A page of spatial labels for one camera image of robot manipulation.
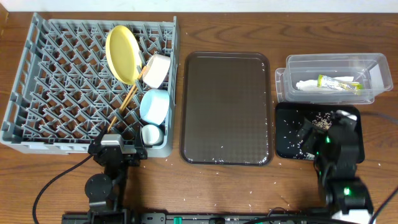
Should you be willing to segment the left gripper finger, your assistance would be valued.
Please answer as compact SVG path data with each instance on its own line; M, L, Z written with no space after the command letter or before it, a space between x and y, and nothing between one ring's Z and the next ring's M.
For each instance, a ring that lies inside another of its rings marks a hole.
M102 129L99 135L95 138L95 144L100 144L103 136L106 134L106 128Z
M140 127L139 130L136 132L136 136L134 139L134 148L136 152L144 152L144 143L142 140L142 128Z

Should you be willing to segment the small white cup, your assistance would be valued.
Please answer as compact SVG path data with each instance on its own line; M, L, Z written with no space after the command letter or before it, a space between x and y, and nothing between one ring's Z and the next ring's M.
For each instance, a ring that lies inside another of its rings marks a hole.
M153 124L147 124L141 129L142 140L146 146L156 146L163 143L163 131Z

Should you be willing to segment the light blue bowl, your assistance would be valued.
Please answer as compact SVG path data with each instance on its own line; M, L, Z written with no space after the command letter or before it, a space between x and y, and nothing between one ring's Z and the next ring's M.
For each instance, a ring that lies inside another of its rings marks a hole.
M151 89L144 94L139 112L147 123L160 125L169 110L170 97L167 90Z

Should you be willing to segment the white napkin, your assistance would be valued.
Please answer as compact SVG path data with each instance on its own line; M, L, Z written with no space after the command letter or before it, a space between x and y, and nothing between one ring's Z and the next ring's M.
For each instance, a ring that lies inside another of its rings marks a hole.
M357 83L353 81L353 77L335 77L335 79L343 82L350 82L350 83ZM299 81L296 83L296 87L298 90L301 91L334 91L334 90L329 90L326 88L318 88L317 87L317 80L305 80L305 81Z

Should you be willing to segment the green snack wrapper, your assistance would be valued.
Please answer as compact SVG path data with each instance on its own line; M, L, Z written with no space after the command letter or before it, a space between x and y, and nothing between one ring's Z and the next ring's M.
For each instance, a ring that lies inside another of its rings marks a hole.
M318 76L317 87L329 90L351 91L354 93L363 89L363 86L360 83L343 82L326 75Z

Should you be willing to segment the wooden chopstick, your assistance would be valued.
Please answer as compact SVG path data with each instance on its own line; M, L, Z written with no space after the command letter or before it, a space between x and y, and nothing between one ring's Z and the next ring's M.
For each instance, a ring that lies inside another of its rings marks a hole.
M142 68L142 71L141 71L141 73L139 74L139 76L138 76L138 78L137 78L137 81L139 81L139 80L142 78L144 72L146 71L146 68L147 68L146 66L144 66L144 67ZM120 112L120 113L123 113L123 112L124 112L124 110L126 109L127 105L129 104L131 98L134 96L134 91L136 90L136 87L137 87L137 85L136 85L136 84L133 84L133 86L132 86L130 92L127 94L127 96L126 96L126 98L124 99L124 101L123 101L121 107L119 108L119 112Z
M132 100L133 96L136 94L137 91L137 85L133 84L130 92L127 94L126 98L124 99L122 105L119 108L119 112L122 114L124 112L124 110L127 108L128 104L130 103L130 101ZM112 120L112 122L110 123L107 133L109 133L111 131L111 129L113 128L113 126L116 124L116 122L119 120L119 118L117 116L115 116Z

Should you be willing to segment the white bowl with food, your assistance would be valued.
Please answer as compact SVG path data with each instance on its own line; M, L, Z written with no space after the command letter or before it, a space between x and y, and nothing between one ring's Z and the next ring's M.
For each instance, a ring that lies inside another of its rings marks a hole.
M154 54L147 62L142 75L143 82L151 88L160 87L169 71L170 63L170 57Z

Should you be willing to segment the yellow round plate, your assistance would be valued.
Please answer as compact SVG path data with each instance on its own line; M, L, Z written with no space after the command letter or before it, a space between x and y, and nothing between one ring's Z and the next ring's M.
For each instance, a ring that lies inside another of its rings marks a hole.
M133 85L142 68L140 48L130 29L118 25L108 34L105 43L106 60L116 79Z

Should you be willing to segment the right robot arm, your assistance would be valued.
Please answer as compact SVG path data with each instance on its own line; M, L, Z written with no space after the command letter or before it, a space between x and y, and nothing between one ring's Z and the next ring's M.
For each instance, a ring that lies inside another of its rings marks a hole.
M374 207L369 190L356 176L360 156L358 117L347 111L330 114L329 128L307 118L296 133L301 148L313 156L318 191L332 219L352 223L373 223Z

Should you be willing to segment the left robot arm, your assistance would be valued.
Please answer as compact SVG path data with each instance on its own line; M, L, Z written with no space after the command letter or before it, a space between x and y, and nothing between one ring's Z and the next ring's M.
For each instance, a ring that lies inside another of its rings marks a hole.
M85 194L89 200L88 223L139 223L139 215L123 205L127 172L130 167L140 166L147 159L141 133L134 140L135 152L127 152L123 138L119 134L109 134L102 130L90 143L88 154L104 167L100 174L91 176L85 184Z

